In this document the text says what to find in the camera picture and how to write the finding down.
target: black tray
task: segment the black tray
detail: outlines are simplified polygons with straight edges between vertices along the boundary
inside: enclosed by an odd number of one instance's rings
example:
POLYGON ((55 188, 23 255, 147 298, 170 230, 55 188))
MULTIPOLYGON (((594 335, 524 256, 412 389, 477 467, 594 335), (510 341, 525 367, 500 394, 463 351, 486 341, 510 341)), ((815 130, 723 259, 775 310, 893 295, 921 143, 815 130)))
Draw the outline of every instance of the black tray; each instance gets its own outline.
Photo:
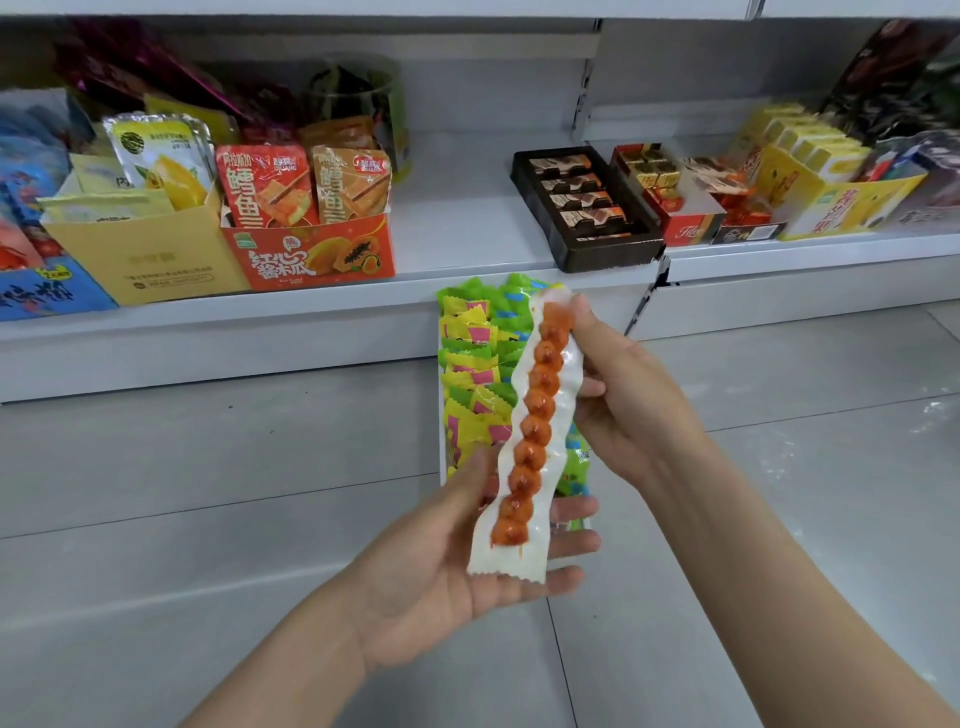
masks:
POLYGON ((520 191, 523 201, 534 213, 550 246, 550 253, 557 261, 557 267, 564 273, 584 273, 605 268, 620 268, 628 265, 642 265, 660 257, 663 253, 663 235, 660 225, 643 209, 643 205, 627 188, 619 175, 614 174, 610 166, 596 153, 593 147, 565 147, 562 149, 537 149, 532 152, 514 154, 514 165, 510 172, 520 191), (561 217, 557 207, 550 200, 530 159, 544 157, 567 157, 569 155, 587 155, 592 172, 603 182, 613 201, 620 206, 627 217, 623 231, 629 237, 613 237, 607 240, 578 240, 583 232, 573 231, 561 217))

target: tiled floor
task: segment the tiled floor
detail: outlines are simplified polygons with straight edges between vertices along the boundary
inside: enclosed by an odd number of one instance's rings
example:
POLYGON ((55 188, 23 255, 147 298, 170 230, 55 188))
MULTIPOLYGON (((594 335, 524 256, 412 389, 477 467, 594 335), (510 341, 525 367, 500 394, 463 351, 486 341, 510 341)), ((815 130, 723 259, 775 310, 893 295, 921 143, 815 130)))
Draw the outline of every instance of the tiled floor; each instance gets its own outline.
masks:
MULTIPOLYGON (((960 707, 960 302, 649 346, 960 707)), ((0 407, 0 726, 175 724, 436 487, 435 420, 429 361, 0 407)), ((599 463, 591 487, 576 596, 377 676, 339 725, 757 726, 643 502, 599 463)))

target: orange cardboard box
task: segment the orange cardboard box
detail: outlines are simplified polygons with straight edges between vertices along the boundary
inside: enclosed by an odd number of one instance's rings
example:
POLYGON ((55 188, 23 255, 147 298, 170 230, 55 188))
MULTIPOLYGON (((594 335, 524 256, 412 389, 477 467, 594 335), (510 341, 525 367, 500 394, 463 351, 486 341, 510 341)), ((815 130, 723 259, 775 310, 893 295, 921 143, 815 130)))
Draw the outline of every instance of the orange cardboard box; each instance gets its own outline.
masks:
POLYGON ((254 291, 396 275, 387 213, 301 228, 223 228, 254 291))

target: white plastic wrapper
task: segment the white plastic wrapper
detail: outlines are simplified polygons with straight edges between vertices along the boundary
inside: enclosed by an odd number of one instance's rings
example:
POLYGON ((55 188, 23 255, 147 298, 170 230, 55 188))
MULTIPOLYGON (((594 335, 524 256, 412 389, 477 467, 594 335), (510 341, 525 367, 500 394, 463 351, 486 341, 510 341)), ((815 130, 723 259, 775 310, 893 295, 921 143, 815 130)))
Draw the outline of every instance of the white plastic wrapper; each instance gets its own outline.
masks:
POLYGON ((504 573, 519 579, 543 583, 546 581, 546 559, 550 548, 550 503, 566 466, 566 433, 573 422, 577 393, 584 380, 584 357, 570 336, 563 350, 564 365, 560 369, 560 391, 554 397, 556 410, 550 419, 550 442, 546 446, 546 463, 540 469, 542 486, 533 496, 534 514, 527 523, 529 541, 521 546, 492 546, 491 533, 500 512, 500 501, 510 495, 507 478, 514 468, 514 448, 523 439, 520 423, 529 414, 523 400, 530 389, 529 374, 534 366, 534 349, 540 342, 540 322, 543 305, 547 302, 569 305, 573 294, 567 288, 545 288, 530 300, 534 330, 516 365, 511 382, 518 402, 511 418, 513 433, 500 451, 497 470, 500 490, 477 521, 473 529, 473 543, 467 573, 504 573))

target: forearm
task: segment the forearm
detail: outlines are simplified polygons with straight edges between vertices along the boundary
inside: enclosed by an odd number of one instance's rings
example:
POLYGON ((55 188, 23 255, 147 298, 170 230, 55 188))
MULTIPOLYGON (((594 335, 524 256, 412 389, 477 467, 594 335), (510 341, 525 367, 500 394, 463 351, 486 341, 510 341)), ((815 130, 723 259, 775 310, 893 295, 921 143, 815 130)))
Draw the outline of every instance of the forearm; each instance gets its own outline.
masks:
POLYGON ((337 578, 301 602, 181 728, 328 726, 366 674, 337 578))
POLYGON ((956 726, 712 441, 641 493, 768 726, 956 726))

